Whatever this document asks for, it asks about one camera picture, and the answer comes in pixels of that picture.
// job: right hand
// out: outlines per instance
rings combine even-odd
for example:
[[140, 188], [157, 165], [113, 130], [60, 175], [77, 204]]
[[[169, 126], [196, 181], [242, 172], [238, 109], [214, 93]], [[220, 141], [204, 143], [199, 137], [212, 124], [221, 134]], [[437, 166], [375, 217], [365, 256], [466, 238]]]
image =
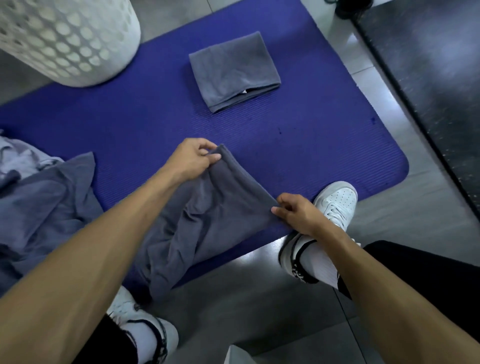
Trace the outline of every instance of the right hand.
[[326, 217], [300, 194], [281, 194], [277, 199], [281, 207], [272, 207], [272, 212], [299, 233], [313, 236]]

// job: sneaker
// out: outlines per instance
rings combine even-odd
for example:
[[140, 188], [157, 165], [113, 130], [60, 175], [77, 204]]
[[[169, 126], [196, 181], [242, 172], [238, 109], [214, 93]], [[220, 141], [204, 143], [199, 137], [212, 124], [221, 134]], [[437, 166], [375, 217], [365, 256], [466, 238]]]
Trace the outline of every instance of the sneaker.
[[373, 0], [338, 0], [336, 2], [335, 14], [340, 19], [352, 19], [361, 15], [373, 5]]
[[107, 315], [119, 326], [127, 322], [142, 322], [155, 334], [157, 347], [152, 363], [163, 363], [178, 346], [179, 334], [170, 322], [142, 310], [130, 292], [123, 286], [113, 299]]
[[[327, 219], [339, 226], [343, 231], [352, 221], [357, 206], [358, 194], [355, 187], [344, 181], [334, 182], [325, 187], [315, 198], [313, 204]], [[287, 237], [278, 261], [282, 268], [291, 276], [299, 278], [305, 283], [317, 283], [318, 279], [312, 277], [300, 264], [300, 256], [307, 247], [316, 242], [308, 235], [297, 233], [289, 239]]]

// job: white laundry basket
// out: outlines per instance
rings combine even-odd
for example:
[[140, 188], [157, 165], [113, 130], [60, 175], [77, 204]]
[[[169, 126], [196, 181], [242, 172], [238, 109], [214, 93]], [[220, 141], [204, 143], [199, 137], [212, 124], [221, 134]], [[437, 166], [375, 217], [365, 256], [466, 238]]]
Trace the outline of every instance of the white laundry basket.
[[0, 49], [63, 85], [108, 80], [139, 43], [129, 0], [0, 0]]

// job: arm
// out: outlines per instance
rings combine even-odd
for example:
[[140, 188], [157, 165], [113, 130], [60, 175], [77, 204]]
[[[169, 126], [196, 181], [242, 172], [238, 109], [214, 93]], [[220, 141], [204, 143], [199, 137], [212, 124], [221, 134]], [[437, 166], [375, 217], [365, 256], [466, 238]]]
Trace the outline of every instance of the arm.
[[273, 213], [322, 242], [383, 359], [393, 363], [479, 363], [480, 344], [358, 247], [310, 201], [282, 194]]
[[78, 231], [0, 300], [5, 363], [71, 363], [111, 304], [145, 233], [184, 181], [219, 154], [185, 139], [142, 187]]

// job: white sock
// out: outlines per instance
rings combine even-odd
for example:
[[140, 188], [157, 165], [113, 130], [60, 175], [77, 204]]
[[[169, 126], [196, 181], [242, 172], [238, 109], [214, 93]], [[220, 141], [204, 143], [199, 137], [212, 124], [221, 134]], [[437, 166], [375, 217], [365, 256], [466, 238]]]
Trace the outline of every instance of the white sock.
[[300, 264], [312, 277], [338, 289], [338, 272], [318, 242], [311, 243], [303, 251]]
[[144, 364], [153, 359], [156, 337], [146, 324], [143, 322], [127, 322], [120, 328], [128, 331], [135, 340], [133, 344], [137, 347], [138, 364]]

